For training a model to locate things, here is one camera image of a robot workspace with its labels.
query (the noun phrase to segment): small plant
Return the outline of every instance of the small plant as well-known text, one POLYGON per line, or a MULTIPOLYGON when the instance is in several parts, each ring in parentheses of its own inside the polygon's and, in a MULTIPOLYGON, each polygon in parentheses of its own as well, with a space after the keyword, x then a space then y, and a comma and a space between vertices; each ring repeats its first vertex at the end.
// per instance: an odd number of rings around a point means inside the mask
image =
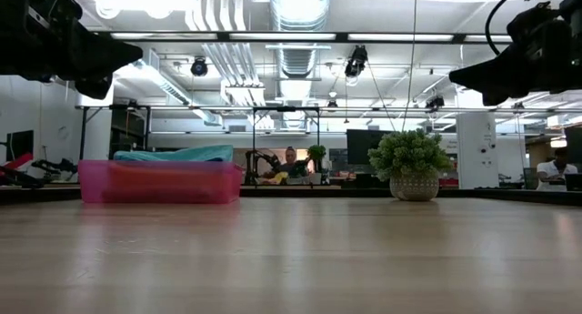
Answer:
POLYGON ((378 148, 367 153, 381 181, 408 174, 431 177, 451 168, 447 153, 439 146, 441 140, 440 135, 431 137, 422 129, 394 132, 384 135, 378 148))
POLYGON ((321 173, 321 161, 326 157, 326 148, 324 146, 313 145, 307 150, 307 155, 315 164, 317 173, 321 173))

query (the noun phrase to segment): table surface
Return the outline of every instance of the table surface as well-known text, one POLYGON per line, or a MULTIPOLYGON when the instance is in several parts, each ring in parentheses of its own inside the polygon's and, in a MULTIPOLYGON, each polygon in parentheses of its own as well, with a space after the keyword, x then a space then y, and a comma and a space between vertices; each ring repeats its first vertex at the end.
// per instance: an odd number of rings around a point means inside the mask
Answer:
POLYGON ((582 211, 484 199, 0 208, 2 313, 582 313, 582 211))

